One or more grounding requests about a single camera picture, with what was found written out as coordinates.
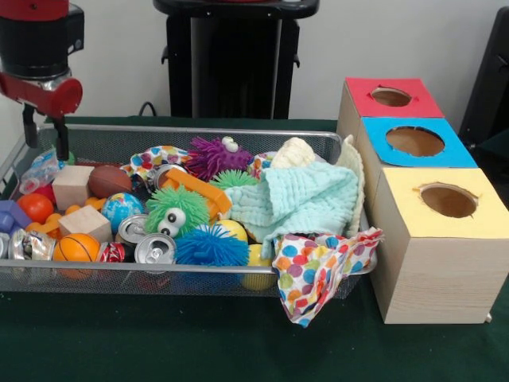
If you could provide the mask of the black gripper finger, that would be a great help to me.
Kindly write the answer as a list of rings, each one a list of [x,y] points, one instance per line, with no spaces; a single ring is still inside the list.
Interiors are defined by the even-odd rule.
[[[56,155],[60,161],[69,159],[68,128],[65,124],[65,117],[54,118],[53,126],[56,130]]]
[[[35,108],[25,103],[22,111],[22,122],[25,134],[25,143],[30,148],[37,148],[37,125],[34,122],[33,115]]]

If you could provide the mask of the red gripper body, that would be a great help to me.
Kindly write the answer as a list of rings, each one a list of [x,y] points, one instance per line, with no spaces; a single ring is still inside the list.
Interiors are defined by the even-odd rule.
[[[73,77],[50,81],[28,81],[1,73],[1,93],[18,103],[26,103],[52,118],[75,113],[83,98],[83,87]]]

